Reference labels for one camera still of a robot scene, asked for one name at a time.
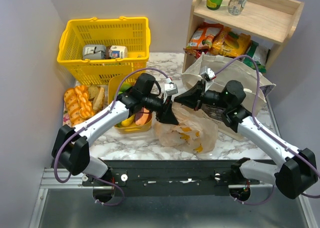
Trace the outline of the banana print plastic bag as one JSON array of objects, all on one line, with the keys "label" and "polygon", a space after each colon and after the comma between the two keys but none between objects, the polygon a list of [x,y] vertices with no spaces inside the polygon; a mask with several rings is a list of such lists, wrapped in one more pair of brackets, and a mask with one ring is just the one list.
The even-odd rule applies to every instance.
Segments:
[{"label": "banana print plastic bag", "polygon": [[194,111],[174,103],[172,111],[178,125],[155,122],[155,136],[164,147],[173,147],[188,153],[211,152],[218,140],[218,125],[204,117],[202,110]]}]

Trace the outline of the beige canvas tote bag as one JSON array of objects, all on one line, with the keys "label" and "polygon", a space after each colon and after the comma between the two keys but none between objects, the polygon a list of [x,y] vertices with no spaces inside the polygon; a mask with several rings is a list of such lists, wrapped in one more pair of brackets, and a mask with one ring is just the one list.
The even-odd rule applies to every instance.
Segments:
[{"label": "beige canvas tote bag", "polygon": [[209,91],[218,93],[222,91],[225,92],[225,87],[230,84],[238,89],[242,87],[245,98],[241,102],[241,105],[247,111],[254,112],[254,114],[257,115],[266,105],[266,97],[276,85],[262,74],[259,74],[259,81],[257,81],[256,71],[239,60],[234,61],[227,68],[224,68],[231,60],[231,58],[221,55],[201,55],[200,58],[182,73],[183,86],[186,90],[190,90],[197,81],[202,79],[199,75],[200,68],[207,66],[211,68],[216,75],[213,82],[207,85]]}]

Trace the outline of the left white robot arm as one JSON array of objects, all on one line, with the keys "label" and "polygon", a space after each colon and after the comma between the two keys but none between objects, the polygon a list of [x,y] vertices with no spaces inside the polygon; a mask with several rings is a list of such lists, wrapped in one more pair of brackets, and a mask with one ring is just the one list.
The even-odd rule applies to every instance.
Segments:
[{"label": "left white robot arm", "polygon": [[106,131],[136,113],[156,113],[156,119],[163,124],[178,125],[172,111],[172,96],[178,93],[171,78],[164,84],[163,95],[153,94],[157,81],[154,76],[142,73],[135,84],[126,91],[116,92],[112,103],[92,118],[70,127],[62,126],[52,149],[54,170],[62,165],[70,175],[83,173],[95,179],[109,181],[110,167],[100,158],[90,155],[90,146]]}]

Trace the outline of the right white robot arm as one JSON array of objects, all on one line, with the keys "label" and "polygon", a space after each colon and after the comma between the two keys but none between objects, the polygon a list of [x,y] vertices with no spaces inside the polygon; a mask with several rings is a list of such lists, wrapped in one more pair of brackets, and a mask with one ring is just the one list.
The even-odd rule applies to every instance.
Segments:
[{"label": "right white robot arm", "polygon": [[190,90],[175,97],[174,101],[194,111],[202,105],[222,108],[223,123],[252,141],[274,162],[271,165],[242,158],[231,167],[235,180],[258,180],[274,185],[289,199],[297,198],[318,181],[320,174],[315,154],[308,148],[299,149],[289,144],[262,125],[242,105],[246,93],[239,81],[228,81],[221,92],[205,88],[205,80],[199,80]]}]

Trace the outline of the yellow food tray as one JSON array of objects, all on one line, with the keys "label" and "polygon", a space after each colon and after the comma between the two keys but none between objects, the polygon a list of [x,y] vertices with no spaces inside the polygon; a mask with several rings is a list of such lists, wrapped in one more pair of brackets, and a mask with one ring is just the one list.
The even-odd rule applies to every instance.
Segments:
[{"label": "yellow food tray", "polygon": [[[140,74],[141,73],[135,73],[135,74],[131,75],[128,79],[125,80],[125,83],[129,83],[133,86],[136,83],[136,80]],[[116,91],[117,91],[119,84],[121,83],[121,81],[125,77],[126,77],[125,74],[117,75],[109,81],[108,98],[107,98],[107,102],[109,105],[112,103],[112,101],[115,97],[115,94],[116,94]],[[119,125],[115,125],[114,127],[118,131],[118,133],[120,133],[120,134],[132,134],[132,133],[147,132],[152,126],[152,118],[153,118],[153,114],[150,113],[148,115],[148,120],[146,120],[146,123],[143,125],[136,125],[135,121],[133,121],[128,127],[122,126],[121,123],[119,123]]]}]

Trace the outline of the green toy fruit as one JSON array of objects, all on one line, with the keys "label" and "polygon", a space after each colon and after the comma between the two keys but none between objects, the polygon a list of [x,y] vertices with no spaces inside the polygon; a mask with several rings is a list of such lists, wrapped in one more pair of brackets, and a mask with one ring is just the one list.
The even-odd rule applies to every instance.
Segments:
[{"label": "green toy fruit", "polygon": [[124,83],[121,85],[120,89],[119,89],[119,93],[123,93],[123,92],[127,91],[127,90],[128,90],[129,88],[131,88],[131,87],[132,87],[132,84],[131,84],[131,83],[124,82]]}]

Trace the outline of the red snack bag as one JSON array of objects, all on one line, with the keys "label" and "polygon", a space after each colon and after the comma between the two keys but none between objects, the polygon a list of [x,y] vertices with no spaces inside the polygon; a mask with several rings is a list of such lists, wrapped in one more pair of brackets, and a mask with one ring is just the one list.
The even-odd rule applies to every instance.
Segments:
[{"label": "red snack bag", "polygon": [[202,55],[206,54],[208,52],[208,49],[187,49],[183,48],[183,51],[192,57],[194,57],[196,60]]}]

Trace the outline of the brown toy bread slices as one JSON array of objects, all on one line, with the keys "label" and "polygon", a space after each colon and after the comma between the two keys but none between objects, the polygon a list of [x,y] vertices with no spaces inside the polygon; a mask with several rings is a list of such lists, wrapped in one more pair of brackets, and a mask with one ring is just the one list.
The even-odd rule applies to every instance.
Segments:
[{"label": "brown toy bread slices", "polygon": [[88,87],[89,101],[92,103],[92,109],[95,113],[101,111],[105,102],[105,88],[92,84]]}]

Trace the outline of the orange snack bag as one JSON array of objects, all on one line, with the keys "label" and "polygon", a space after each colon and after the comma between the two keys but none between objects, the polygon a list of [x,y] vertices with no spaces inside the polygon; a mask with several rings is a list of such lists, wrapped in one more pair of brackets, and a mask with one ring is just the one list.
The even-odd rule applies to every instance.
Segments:
[{"label": "orange snack bag", "polygon": [[222,31],[224,26],[219,23],[204,22],[191,36],[186,45],[187,50],[205,50],[210,49],[215,37]]}]

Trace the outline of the brown milk carton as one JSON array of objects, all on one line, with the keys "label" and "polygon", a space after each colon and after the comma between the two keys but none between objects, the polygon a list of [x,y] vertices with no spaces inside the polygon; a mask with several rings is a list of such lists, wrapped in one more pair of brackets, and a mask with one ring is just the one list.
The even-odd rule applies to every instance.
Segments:
[{"label": "brown milk carton", "polygon": [[126,46],[109,45],[106,47],[106,59],[125,59],[128,57],[128,49]]}]

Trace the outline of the yellow plastic shopping basket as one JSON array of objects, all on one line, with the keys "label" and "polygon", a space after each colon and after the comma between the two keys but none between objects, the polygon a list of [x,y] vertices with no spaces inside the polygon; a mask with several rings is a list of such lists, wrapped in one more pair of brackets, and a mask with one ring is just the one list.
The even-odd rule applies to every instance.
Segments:
[{"label": "yellow plastic shopping basket", "polygon": [[[118,75],[145,68],[150,57],[151,31],[144,16],[115,19],[71,19],[59,42],[57,62],[82,85],[106,85]],[[84,59],[86,46],[125,47],[125,58]]]}]

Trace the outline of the grey wrapped package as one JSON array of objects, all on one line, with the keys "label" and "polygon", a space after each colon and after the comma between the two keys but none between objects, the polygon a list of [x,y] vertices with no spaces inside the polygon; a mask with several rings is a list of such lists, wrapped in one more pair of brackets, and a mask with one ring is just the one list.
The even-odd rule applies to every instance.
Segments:
[{"label": "grey wrapped package", "polygon": [[104,60],[107,48],[100,44],[87,44],[82,49],[83,60]]}]

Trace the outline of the toy bread loaf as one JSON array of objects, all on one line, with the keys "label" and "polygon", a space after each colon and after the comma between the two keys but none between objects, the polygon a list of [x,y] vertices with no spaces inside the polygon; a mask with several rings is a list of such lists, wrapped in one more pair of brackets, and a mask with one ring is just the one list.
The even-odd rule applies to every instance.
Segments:
[{"label": "toy bread loaf", "polygon": [[77,99],[77,94],[74,88],[69,88],[66,90],[63,96],[63,100],[66,106],[67,113],[69,115],[69,120],[71,125],[81,124],[85,120],[80,116],[80,105]]}]

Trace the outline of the wooden shelf unit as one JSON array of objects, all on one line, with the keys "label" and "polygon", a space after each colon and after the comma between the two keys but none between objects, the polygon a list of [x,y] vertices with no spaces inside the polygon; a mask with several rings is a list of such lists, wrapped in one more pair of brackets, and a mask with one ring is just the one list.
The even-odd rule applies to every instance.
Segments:
[{"label": "wooden shelf unit", "polygon": [[239,30],[273,44],[267,62],[269,70],[298,26],[304,2],[298,0],[247,0],[239,15],[231,15],[223,0],[219,9],[210,10],[206,0],[192,0],[186,39],[189,41],[205,20]]}]

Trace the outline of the clear plastic bottle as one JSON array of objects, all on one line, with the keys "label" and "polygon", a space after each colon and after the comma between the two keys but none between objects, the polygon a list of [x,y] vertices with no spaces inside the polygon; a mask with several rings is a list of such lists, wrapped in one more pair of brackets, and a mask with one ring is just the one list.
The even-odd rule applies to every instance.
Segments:
[{"label": "clear plastic bottle", "polygon": [[231,15],[240,15],[246,5],[246,2],[247,0],[229,0],[227,6],[228,12]]}]

